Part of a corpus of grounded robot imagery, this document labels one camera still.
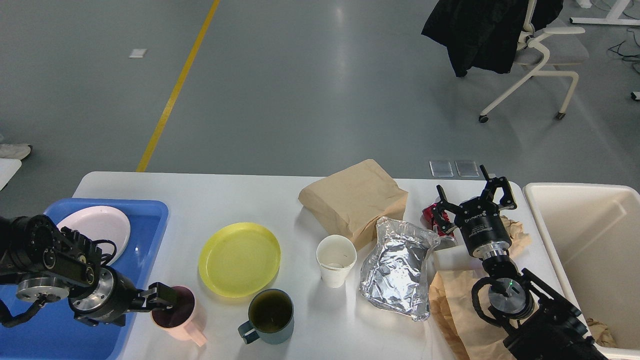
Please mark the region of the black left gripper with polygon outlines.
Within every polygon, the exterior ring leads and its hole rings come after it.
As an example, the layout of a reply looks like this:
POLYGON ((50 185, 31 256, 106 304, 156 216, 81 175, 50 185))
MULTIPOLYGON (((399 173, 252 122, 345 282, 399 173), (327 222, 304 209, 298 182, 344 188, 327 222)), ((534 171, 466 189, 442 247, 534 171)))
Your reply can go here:
POLYGON ((147 290, 110 266, 100 269, 97 287, 87 295, 69 299, 73 319, 90 327, 99 324, 126 325, 126 314, 171 311, 178 305, 178 292, 169 285, 154 282, 147 290))

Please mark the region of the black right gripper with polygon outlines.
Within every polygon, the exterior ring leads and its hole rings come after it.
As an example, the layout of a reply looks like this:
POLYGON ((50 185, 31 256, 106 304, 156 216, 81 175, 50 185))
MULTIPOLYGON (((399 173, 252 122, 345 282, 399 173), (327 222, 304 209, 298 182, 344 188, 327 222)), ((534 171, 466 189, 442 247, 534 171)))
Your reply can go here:
POLYGON ((499 212, 516 210, 518 205, 506 177, 490 177, 484 165, 479 169, 486 181, 479 198, 457 205, 448 201, 441 185, 436 185, 439 201, 432 205, 431 211, 438 231, 451 236, 459 228, 467 253, 474 258, 485 259, 485 254, 492 249, 507 251, 512 245, 499 212), (494 198, 498 189, 501 189, 502 197, 496 203, 494 198), (455 215, 455 223, 445 219, 446 212, 455 215))

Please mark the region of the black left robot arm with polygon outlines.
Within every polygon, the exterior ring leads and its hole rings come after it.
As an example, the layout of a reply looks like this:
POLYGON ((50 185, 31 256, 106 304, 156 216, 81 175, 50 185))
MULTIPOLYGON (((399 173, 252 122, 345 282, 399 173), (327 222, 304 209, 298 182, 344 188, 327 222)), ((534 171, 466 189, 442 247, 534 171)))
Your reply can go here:
POLYGON ((91 240, 79 231, 57 228, 50 217, 39 214, 1 219, 1 284, 17 285, 18 299, 30 303, 13 315, 1 305, 6 328, 30 321, 49 303, 67 299, 74 319, 94 327, 123 327, 128 313, 174 312, 178 292, 155 282, 138 289, 109 265, 114 253, 103 254, 104 240, 91 240))

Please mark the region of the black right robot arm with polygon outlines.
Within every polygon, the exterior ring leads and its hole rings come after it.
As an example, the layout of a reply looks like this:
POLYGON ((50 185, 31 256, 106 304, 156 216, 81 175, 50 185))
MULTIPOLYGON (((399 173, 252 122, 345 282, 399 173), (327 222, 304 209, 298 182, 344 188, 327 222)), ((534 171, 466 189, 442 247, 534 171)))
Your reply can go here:
POLYGON ((479 196, 450 203, 442 186, 431 207, 434 222, 445 234, 460 230, 468 254, 481 261, 486 276, 471 288, 477 316, 507 333, 505 348, 517 360, 603 360, 605 355, 587 335, 582 312, 529 269, 518 269, 510 257, 512 240, 500 212, 517 204, 505 177, 490 177, 479 196))

